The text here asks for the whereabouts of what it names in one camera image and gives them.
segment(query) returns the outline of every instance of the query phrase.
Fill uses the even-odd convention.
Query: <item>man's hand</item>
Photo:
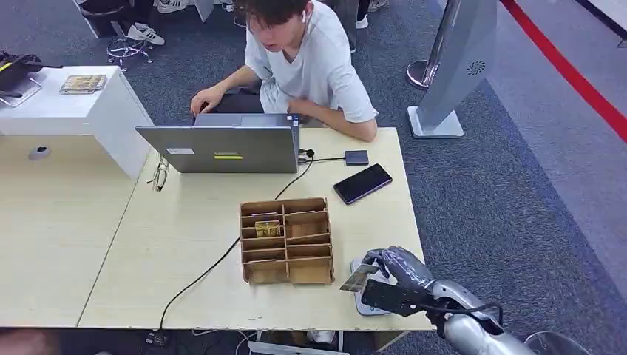
[[[304,98],[293,98],[288,103],[288,113],[297,113],[307,115],[308,108],[318,106],[315,102],[305,100]]]
[[[190,110],[192,111],[192,114],[194,116],[198,116],[199,113],[207,113],[211,111],[220,103],[220,101],[222,101],[225,91],[226,90],[224,90],[219,84],[199,91],[190,103]],[[201,111],[200,108],[204,103],[207,103],[207,106]]]

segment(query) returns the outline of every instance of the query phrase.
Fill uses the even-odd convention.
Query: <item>cardboard organizer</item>
[[[240,222],[247,283],[333,282],[326,199],[242,203]]]

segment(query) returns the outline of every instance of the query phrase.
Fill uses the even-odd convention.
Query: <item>smartphone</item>
[[[336,183],[333,188],[344,203],[350,205],[391,182],[392,177],[380,165],[374,164]]]

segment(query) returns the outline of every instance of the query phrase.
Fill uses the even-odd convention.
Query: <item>gray laptop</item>
[[[194,126],[135,129],[179,172],[298,171],[295,115],[202,114]]]

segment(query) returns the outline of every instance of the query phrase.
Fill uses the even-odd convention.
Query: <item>wooden desk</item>
[[[0,327],[75,327],[136,180],[92,136],[0,136],[0,166]]]
[[[302,129],[300,146],[317,158],[367,149],[394,181],[353,206],[333,184],[364,169],[341,161],[315,163],[282,199],[328,199],[336,281],[333,285],[250,286],[243,281],[239,246],[204,280],[172,304],[166,328],[430,330],[426,317],[363,317],[339,287],[349,262],[373,248],[400,245],[422,258],[396,130],[379,129],[360,143],[331,129]],[[272,200],[294,175],[180,175],[172,168],[162,192],[149,184],[149,158],[79,325],[85,328],[158,328],[166,303],[217,260],[239,235],[239,203]]]

